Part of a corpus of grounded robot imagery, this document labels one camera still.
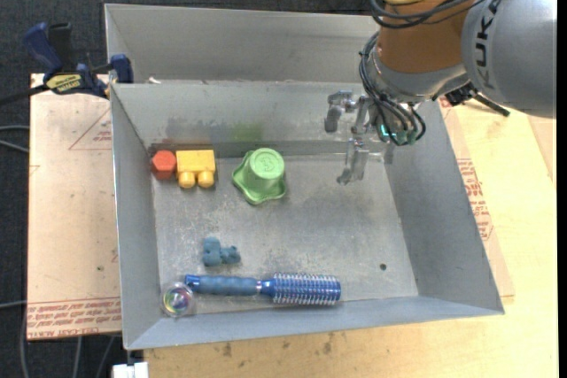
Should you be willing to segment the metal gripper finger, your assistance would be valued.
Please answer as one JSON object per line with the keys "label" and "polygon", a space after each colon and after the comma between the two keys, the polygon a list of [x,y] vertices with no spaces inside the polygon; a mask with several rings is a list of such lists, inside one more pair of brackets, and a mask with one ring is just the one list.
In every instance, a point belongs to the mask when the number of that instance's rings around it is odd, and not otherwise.
{"label": "metal gripper finger", "polygon": [[351,138],[347,142],[345,166],[341,175],[337,178],[340,185],[346,185],[354,181],[361,181],[364,177],[365,168],[369,158],[369,150],[363,141]]}
{"label": "metal gripper finger", "polygon": [[327,97],[328,111],[324,119],[324,129],[327,133],[338,130],[338,121],[344,113],[354,112],[357,102],[353,99],[352,90],[339,90]]}

